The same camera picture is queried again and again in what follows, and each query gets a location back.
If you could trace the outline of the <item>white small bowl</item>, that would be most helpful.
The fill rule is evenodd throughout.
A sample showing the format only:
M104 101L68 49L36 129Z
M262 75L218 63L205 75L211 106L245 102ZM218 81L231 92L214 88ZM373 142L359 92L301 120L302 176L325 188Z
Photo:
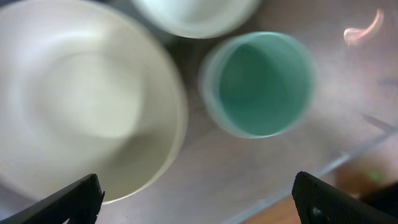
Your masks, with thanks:
M244 24L260 0L133 0L153 25L180 37L209 39Z

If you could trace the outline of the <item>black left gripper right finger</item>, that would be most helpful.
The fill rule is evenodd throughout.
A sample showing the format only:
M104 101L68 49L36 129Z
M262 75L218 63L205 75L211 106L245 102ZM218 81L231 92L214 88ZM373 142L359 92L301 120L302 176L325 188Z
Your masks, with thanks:
M300 221L306 224L397 223L397 184L360 200L301 171L295 176L292 197Z

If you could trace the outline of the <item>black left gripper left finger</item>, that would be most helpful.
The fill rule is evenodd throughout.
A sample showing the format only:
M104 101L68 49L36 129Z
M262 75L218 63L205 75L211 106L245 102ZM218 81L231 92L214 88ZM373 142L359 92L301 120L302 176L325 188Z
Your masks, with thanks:
M104 196L98 176L89 174L23 211L1 220L1 224L95 224Z

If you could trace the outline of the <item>beige plate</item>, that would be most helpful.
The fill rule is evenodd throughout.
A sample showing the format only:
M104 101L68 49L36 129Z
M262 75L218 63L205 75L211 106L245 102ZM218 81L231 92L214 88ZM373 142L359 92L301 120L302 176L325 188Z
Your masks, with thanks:
M153 184L187 130L171 56L140 23L94 1L1 7L1 182L40 200L88 175L105 203Z

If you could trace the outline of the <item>green plastic cup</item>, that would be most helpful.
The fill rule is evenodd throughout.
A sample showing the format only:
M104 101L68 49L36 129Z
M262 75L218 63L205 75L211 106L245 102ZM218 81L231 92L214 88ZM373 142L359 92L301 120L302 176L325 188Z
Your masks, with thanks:
M210 118L239 138L260 139L294 126L310 106L310 52L280 32L226 39L200 65L200 93Z

